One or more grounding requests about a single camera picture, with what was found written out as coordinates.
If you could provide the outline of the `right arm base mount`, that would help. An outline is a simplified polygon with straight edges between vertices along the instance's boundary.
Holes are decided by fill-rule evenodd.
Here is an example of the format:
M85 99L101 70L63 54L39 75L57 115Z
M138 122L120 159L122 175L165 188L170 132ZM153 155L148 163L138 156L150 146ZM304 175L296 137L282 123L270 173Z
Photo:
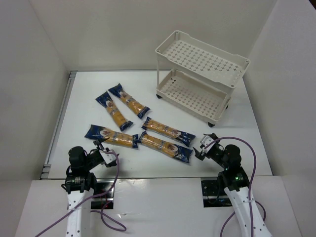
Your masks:
M201 180L203 207L231 207L232 204L216 179Z

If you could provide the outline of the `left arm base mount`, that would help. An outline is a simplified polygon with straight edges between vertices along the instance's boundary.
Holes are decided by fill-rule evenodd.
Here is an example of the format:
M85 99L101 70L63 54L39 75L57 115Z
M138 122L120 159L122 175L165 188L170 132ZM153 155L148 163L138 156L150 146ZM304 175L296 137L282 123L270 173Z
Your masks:
M98 180L94 195L98 195L107 191L113 184L113 180ZM100 211L104 207L104 210L110 210L114 208L114 188L112 188L107 194L95 197L91 200L91 209Z

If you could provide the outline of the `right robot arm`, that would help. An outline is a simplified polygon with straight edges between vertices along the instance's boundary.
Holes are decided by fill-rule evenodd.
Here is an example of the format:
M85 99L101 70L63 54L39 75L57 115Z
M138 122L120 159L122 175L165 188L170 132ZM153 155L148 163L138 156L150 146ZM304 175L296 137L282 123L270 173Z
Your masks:
M250 177L247 176L241 166L240 148L233 144L226 147L219 144L220 141L227 139L240 141L251 150L254 163ZM223 168L223 171L219 172L217 177L219 189L223 190L228 196L234 209L233 214L223 224L220 236L223 235L227 223L232 217L236 216L243 237L271 237L272 234L264 221L266 211L264 208L262 209L264 214L262 216L258 209L262 204L255 200L252 191L252 182L257 166L257 158L252 146L240 138L229 136L219 138L214 133L204 134L200 143L201 150L195 150L195 156L199 160L212 159Z

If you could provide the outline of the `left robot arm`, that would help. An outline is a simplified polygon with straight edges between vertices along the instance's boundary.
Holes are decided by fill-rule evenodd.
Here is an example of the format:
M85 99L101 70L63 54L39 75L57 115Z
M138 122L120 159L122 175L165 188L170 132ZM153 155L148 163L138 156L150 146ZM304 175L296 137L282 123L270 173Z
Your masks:
M81 146L69 150L70 166L66 170L66 180L62 188L68 198L67 237L89 237L92 230L91 201L93 198L105 196L114 184L106 191L98 191L96 176L91 172L96 166L103 164L106 167L118 166L118 155L114 150L103 147L107 139L93 141L95 149L87 153Z

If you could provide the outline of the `pasta bag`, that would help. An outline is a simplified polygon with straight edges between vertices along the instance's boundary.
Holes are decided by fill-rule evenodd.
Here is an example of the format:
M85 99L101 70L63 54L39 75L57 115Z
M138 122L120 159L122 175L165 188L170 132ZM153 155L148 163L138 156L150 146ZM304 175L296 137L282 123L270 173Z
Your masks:
M129 135L98 125L92 124L84 137L91 140L103 140L103 142L112 145L138 148L138 134Z
M195 139L195 135L172 128L165 124L162 124L158 121L153 120L150 117L147 117L145 122L142 125L144 130L150 130L156 132L160 135L168 137L170 139L181 142L185 146L189 147L191 142Z
M193 152L192 149L182 147L177 144L173 144L159 138L150 136L146 131L142 132L140 137L136 141L148 148L155 151L161 152L166 156L173 158L175 160L181 161L183 163L190 163L190 157Z
M122 115L107 91L98 96L95 100L107 110L115 124L119 127L120 131L125 131L133 125L132 121L127 120Z
M109 89L109 91L119 98L130 110L139 118L142 119L144 115L150 110L149 107L143 106L131 95L129 95L119 83L118 85Z

